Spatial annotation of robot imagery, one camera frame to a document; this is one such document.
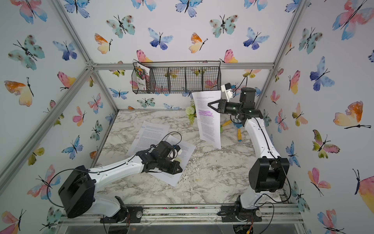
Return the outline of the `purple highlighted document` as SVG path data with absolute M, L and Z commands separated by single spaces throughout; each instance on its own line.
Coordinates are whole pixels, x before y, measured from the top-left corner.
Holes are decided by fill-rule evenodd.
M 209 107 L 208 104 L 218 101 L 220 98 L 221 91 L 193 93 L 200 139 L 210 143 L 216 149 L 221 149 L 221 116 L 218 112 Z

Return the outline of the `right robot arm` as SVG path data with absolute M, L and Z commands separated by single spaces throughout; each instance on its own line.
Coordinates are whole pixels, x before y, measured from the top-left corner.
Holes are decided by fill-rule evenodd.
M 254 88 L 241 89 L 238 103 L 231 102 L 233 91 L 230 84 L 221 87 L 226 98 L 208 103 L 208 107 L 220 114 L 230 114 L 248 132 L 256 154 L 256 162 L 249 171 L 250 187 L 235 201 L 234 206 L 222 206 L 218 213 L 223 222 L 261 221 L 260 206 L 263 201 L 271 198 L 271 193 L 283 188 L 288 181 L 287 172 L 290 164 L 282 158 L 271 142 L 266 131 L 262 112 L 255 109 Z

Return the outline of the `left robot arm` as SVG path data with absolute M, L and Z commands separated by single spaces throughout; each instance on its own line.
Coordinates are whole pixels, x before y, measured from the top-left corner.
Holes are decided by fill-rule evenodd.
M 79 166 L 58 191 L 59 198 L 69 219 L 82 215 L 101 215 L 101 223 L 138 223 L 141 208 L 128 208 L 116 196 L 100 195 L 98 190 L 125 177 L 141 173 L 167 173 L 176 175 L 183 171 L 176 155 L 181 152 L 178 144 L 161 141 L 148 149 L 135 153 L 128 159 L 103 167 L 87 169 Z

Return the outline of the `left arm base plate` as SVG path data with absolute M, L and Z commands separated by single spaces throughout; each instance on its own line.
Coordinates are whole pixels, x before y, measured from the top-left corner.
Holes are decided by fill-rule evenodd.
M 102 224 L 112 224 L 112 223 L 140 223 L 143 216 L 142 206 L 127 206 L 126 208 L 121 208 L 118 213 L 112 217 L 105 216 L 100 219 Z

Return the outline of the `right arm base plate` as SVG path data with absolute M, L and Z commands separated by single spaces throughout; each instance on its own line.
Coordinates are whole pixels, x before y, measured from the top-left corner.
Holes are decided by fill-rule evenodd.
M 222 205 L 217 212 L 222 222 L 261 222 L 262 215 L 259 209 L 243 209 L 237 205 Z

